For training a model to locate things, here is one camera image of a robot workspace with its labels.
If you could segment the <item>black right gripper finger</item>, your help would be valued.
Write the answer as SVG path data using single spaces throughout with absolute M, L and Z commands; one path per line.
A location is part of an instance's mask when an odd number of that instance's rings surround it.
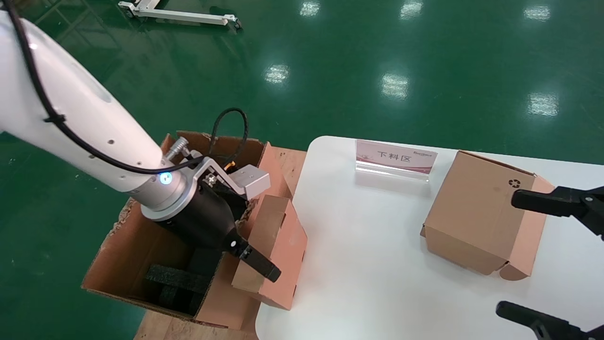
M 516 190 L 511 199 L 513 207 L 557 217 L 574 217 L 588 230 L 604 238 L 604 188 L 581 190 L 555 187 L 542 193 Z
M 604 338 L 603 325 L 591 331 L 583 331 L 564 319 L 509 301 L 499 302 L 495 312 L 501 318 L 532 329 L 538 340 L 602 340 Z

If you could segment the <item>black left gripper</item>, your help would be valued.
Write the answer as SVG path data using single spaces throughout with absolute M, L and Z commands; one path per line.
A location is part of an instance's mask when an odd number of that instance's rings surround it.
M 236 229 L 236 221 L 246 209 L 246 200 L 231 191 L 199 186 L 179 213 L 158 224 L 194 247 L 228 252 L 270 282 L 276 282 L 280 269 Z

